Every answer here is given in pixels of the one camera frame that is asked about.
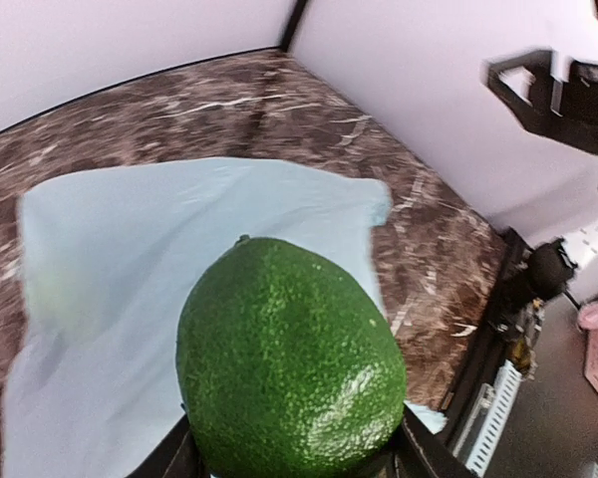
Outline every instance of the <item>white panel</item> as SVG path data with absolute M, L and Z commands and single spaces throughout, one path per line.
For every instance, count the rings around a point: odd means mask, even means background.
M 275 46 L 294 0 L 0 1 L 0 130 L 94 90 Z
M 295 55 L 495 227 L 536 243 L 598 215 L 598 157 L 523 131 L 482 84 L 485 60 L 533 47 L 598 61 L 593 1 L 317 0 Z

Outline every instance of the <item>floor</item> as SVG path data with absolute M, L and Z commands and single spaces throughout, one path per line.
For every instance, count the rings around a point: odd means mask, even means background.
M 549 304 L 534 381 L 518 392 L 485 478 L 592 478 L 598 395 L 583 376 L 585 336 L 564 298 Z

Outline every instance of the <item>avocado skin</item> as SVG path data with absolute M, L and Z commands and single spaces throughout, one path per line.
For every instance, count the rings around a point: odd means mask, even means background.
M 288 242 L 239 241 L 181 313 L 176 369 L 220 478 L 346 476 L 400 425 L 406 368 L 356 280 Z

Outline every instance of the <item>marble countertop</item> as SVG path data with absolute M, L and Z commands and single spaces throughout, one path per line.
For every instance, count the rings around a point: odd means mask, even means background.
M 216 155 L 296 161 L 392 189 L 373 235 L 408 399 L 439 408 L 479 324 L 503 241 L 374 119 L 277 51 L 181 67 L 0 133 L 0 393 L 26 318 L 18 198 L 69 172 Z

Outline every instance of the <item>wall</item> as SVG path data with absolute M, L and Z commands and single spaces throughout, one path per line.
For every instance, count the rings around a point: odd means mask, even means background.
M 275 46 L 293 0 L 0 1 L 0 130 L 94 90 Z
M 598 214 L 598 158 L 523 131 L 482 85 L 483 61 L 532 47 L 598 61 L 592 1 L 315 0 L 295 55 L 535 244 Z M 574 290 L 598 290 L 598 264 Z

